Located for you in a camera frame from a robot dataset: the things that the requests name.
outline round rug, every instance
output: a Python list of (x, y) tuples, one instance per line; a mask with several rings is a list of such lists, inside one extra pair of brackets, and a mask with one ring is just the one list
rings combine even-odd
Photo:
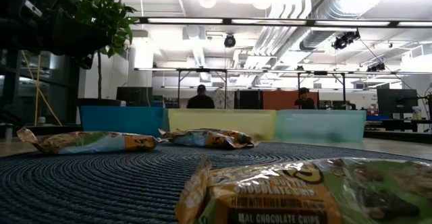
[(150, 152), (28, 153), (0, 159), (0, 223), (175, 223), (184, 182), (204, 156), (213, 168), (331, 157), (428, 161), (287, 143), (238, 150), (160, 144)]

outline teal plastic bin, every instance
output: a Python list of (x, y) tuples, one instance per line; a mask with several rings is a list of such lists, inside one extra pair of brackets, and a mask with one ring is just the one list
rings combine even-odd
[(168, 131), (167, 109), (160, 107), (81, 106), (84, 131), (108, 131), (161, 137)]
[(282, 142), (362, 142), (366, 111), (282, 110), (275, 139)]

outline desk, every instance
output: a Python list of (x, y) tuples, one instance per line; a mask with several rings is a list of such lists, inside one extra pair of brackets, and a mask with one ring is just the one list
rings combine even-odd
[(432, 124), (432, 120), (420, 119), (382, 119), (378, 121), (366, 121), (366, 129), (385, 128), (385, 130), (412, 130), (417, 132), (418, 124)]

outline granola bar package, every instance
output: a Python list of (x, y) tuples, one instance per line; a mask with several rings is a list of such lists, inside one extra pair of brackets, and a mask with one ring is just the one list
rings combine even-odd
[(162, 135), (162, 139), (168, 140), (174, 144), (182, 144), (186, 146), (205, 146), (233, 149), (257, 145), (252, 141), (252, 138), (247, 138), (245, 134), (240, 132), (214, 129), (184, 131), (177, 130), (174, 132), (164, 132), (163, 130), (159, 131)]
[(209, 170), (186, 183), (180, 223), (432, 223), (432, 165), (321, 159)]
[(37, 139), (26, 128), (18, 130), (17, 135), (21, 141), (32, 143), (39, 151), (47, 154), (151, 150), (160, 141), (152, 136), (115, 132), (72, 132)]

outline security camera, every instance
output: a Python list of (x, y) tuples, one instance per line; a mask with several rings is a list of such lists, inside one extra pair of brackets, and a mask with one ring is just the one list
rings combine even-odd
[(234, 38), (234, 35), (227, 34), (227, 37), (225, 38), (225, 42), (223, 44), (225, 45), (225, 48), (232, 48), (236, 46), (236, 39)]

